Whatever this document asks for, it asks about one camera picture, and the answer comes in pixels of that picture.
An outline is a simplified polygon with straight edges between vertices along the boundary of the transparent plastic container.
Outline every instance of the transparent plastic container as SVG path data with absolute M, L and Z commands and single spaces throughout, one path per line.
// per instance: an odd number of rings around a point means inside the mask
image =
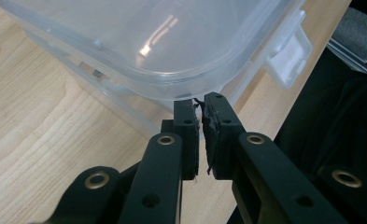
M 140 114 L 125 97 L 171 111 L 172 101 L 217 91 L 234 104 L 262 65 L 291 86 L 312 49 L 300 26 L 303 2 L 0 0 L 0 7 L 109 100 Z

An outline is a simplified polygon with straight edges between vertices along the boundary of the black plastic part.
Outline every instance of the black plastic part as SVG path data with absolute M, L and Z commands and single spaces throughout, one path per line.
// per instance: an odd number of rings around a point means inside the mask
M 241 219 L 245 220 L 246 223 L 258 223 L 261 211 L 261 200 L 247 178 L 244 169 L 241 167 L 237 167 L 234 174 L 233 194 L 237 204 L 241 207 L 240 211 L 238 209 Z
M 130 192 L 130 188 L 134 181 L 134 176 L 136 175 L 137 169 L 139 168 L 139 164 L 140 162 L 137 162 L 136 164 L 124 170 L 120 174 L 120 177 L 121 177 L 120 188 L 121 188 L 121 192 L 124 195 Z
M 200 104 L 203 109 L 205 148 L 209 165 L 216 179 L 233 179 L 236 164 L 234 146 L 245 129 L 227 99 L 211 92 Z
M 100 188 L 88 188 L 87 179 L 92 179 L 93 186 L 97 181 L 105 181 Z M 81 173 L 64 193 L 47 224 L 97 224 L 116 223 L 123 205 L 120 192 L 120 174 L 109 167 L 94 167 Z
M 192 100 L 174 102 L 174 119 L 162 121 L 161 132 L 178 134 L 183 141 L 182 179 L 192 180 L 199 167 L 199 122 Z
M 239 145 L 242 148 L 237 150 L 237 158 L 260 199 L 257 222 L 346 223 L 270 138 L 243 133 Z M 246 204 L 255 201 L 245 198 L 240 190 L 233 193 L 240 211 L 251 210 Z
M 119 223 L 178 223 L 181 203 L 182 140 L 159 133 L 145 155 L 122 208 Z
M 238 207 L 235 207 L 235 209 L 233 210 L 233 213 L 227 221 L 227 224 L 245 224 Z

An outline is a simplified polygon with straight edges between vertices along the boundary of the wood grain surface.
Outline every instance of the wood grain surface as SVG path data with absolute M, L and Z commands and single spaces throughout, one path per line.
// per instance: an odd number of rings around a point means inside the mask
M 303 28 L 314 50 L 289 90 L 261 70 L 235 110 L 247 131 L 275 137 L 325 48 L 348 0 L 307 0 Z M 0 224 L 46 220 L 82 171 L 120 171 L 140 161 L 148 138 L 87 91 L 0 9 Z M 200 174 L 184 183 L 182 223 L 226 223 L 235 200 L 230 181 Z

